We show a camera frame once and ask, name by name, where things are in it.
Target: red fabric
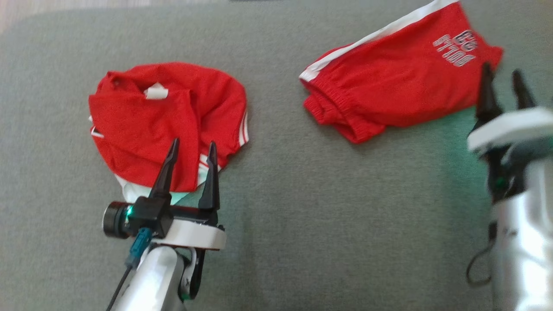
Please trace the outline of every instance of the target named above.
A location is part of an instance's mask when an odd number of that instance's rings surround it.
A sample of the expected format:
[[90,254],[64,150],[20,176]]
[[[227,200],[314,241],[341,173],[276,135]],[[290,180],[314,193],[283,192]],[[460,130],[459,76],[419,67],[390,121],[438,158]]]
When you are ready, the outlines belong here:
[[482,64],[495,69],[502,55],[471,30],[456,2],[302,79],[311,94],[304,106],[318,123],[362,143],[386,126],[412,126],[474,105]]
[[[147,100],[143,91],[155,83],[169,90],[162,100]],[[136,66],[110,71],[88,98],[92,136],[114,174],[151,187],[174,138],[179,158],[171,191],[197,187],[200,154],[217,144],[218,163],[240,148],[239,132],[246,113],[244,87],[228,74],[185,63]]]

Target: gray fabric surface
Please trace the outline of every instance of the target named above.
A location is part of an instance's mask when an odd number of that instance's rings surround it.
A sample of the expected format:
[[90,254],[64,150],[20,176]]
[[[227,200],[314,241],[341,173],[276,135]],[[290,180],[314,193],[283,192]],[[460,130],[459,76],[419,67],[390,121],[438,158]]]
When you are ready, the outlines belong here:
[[[108,70],[165,61],[227,71],[249,99],[251,141],[221,174],[227,249],[207,255],[190,310],[490,309],[489,287],[464,276],[488,217],[485,167],[466,151],[473,111],[353,146],[302,107],[305,66],[427,2],[63,12],[15,25],[0,37],[0,309],[105,309],[130,241],[100,228],[121,192],[88,133],[87,95]],[[519,67],[550,106],[550,5],[463,4],[505,47],[501,102],[513,107]]]

